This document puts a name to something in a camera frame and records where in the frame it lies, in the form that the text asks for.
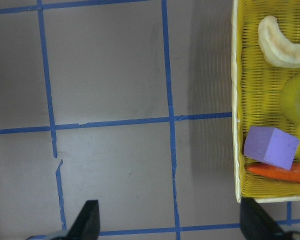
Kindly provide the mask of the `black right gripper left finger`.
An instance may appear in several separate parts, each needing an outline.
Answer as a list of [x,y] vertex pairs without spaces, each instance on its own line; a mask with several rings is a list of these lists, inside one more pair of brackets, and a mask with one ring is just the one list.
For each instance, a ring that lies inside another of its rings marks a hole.
[[87,200],[68,231],[66,240],[97,240],[101,231],[98,200]]

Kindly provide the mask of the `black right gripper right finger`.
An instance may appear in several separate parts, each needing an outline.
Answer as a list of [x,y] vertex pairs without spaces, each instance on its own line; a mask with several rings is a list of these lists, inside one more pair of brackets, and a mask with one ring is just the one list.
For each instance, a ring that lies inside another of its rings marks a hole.
[[290,235],[250,197],[240,202],[240,230],[246,240],[289,240]]

